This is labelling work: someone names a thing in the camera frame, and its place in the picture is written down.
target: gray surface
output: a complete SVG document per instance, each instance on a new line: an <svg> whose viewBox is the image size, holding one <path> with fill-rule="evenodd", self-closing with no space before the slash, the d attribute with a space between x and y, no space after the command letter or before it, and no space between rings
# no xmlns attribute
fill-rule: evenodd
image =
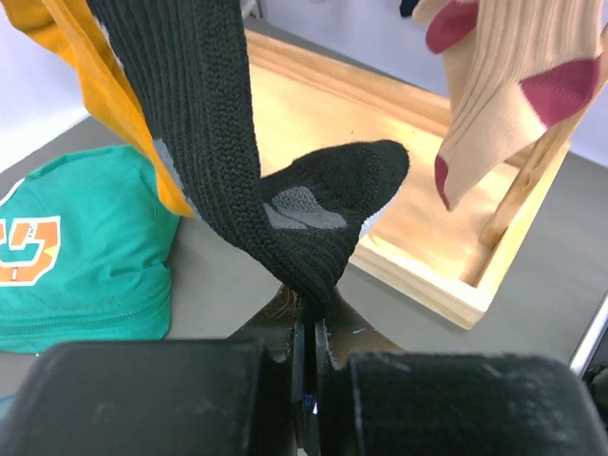
<svg viewBox="0 0 608 456"><path fill-rule="evenodd" d="M120 143L88 119L0 174L0 194L61 155ZM461 330L349 267L339 286L379 331L411 351L536 352L567 362L608 288L608 170L568 156L486 317ZM199 221L184 221L171 255L174 337L223 337L267 302L278 282ZM35 358L0 354L0 397Z"/></svg>

